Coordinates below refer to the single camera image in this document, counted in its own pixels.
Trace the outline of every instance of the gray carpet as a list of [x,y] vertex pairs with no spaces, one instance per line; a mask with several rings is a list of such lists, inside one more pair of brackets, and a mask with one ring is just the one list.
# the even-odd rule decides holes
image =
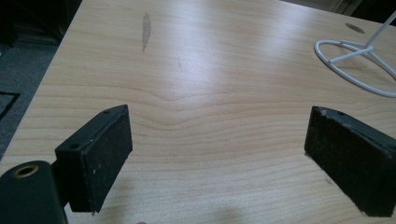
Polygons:
[[58,48],[42,32],[17,32],[13,48],[0,45],[0,160]]

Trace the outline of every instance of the light wood tabletop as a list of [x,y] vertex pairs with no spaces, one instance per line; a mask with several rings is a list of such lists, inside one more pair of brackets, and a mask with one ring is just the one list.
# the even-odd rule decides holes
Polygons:
[[[364,43],[380,25],[276,0],[84,0],[0,173],[54,162],[94,115],[127,104],[134,151],[102,211],[67,205],[70,223],[394,223],[361,213],[304,154],[313,105],[396,138],[395,99],[349,83],[314,52],[320,39]],[[395,36],[389,27],[374,45],[393,67]],[[340,66],[396,91],[364,58]]]

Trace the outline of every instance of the white wire stand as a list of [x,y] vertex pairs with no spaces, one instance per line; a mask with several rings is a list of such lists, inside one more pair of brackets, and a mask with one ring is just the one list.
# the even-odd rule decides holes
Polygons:
[[[396,79],[396,72],[395,70],[385,63],[378,55],[374,53],[374,48],[372,46],[373,42],[381,35],[382,32],[387,28],[388,25],[396,18],[396,11],[393,12],[393,14],[385,21],[385,23],[379,28],[377,32],[367,41],[365,44],[361,43],[355,43],[351,41],[346,41],[346,40],[341,40],[341,41],[335,41],[335,40],[319,40],[317,44],[315,45],[315,52],[319,56],[319,58],[326,63],[327,66],[329,66],[335,73],[340,75],[341,77],[345,78],[346,80],[352,82],[353,84],[367,90],[371,91],[373,93],[383,95],[383,96],[388,96],[388,97],[396,97],[396,91],[382,91],[378,88],[372,87],[356,78],[353,76],[349,75],[348,73],[344,72],[342,69],[340,69],[336,63],[361,55],[373,63],[376,63],[377,65],[381,66],[385,71],[387,71],[393,78]],[[352,53],[348,53],[343,56],[339,56],[333,59],[327,59],[326,56],[323,55],[323,53],[320,50],[320,45],[322,44],[331,44],[331,45],[336,45],[340,46],[345,49],[349,49],[353,51]]]

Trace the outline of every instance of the black foam block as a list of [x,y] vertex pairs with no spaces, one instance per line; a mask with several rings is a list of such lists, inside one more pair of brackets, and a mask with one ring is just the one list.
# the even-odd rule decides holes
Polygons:
[[74,212],[99,212],[131,151],[128,106],[99,113],[55,149],[62,201]]
[[313,106],[305,152],[370,217],[396,204],[396,140],[329,108]]

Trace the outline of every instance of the dark mark on table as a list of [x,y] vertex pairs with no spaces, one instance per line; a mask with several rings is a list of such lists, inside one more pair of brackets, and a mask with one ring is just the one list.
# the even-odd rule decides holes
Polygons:
[[181,70],[181,63],[180,63],[180,58],[179,57],[177,57],[177,59],[178,59],[178,67],[180,68],[180,70]]
[[329,176],[326,177],[325,179],[326,179],[327,183],[329,183],[330,185],[332,185],[334,183]]
[[151,34],[151,20],[149,18],[149,14],[146,12],[145,16],[143,17],[143,36],[142,36],[143,52],[145,52],[146,46],[148,45],[150,34]]
[[358,32],[358,33],[366,34],[366,32],[364,32],[360,27],[358,27],[358,26],[356,26],[356,25],[353,25],[353,24],[350,24],[350,23],[346,23],[346,26],[347,26],[348,28],[350,28],[351,30],[354,30],[354,31],[356,31],[356,32]]

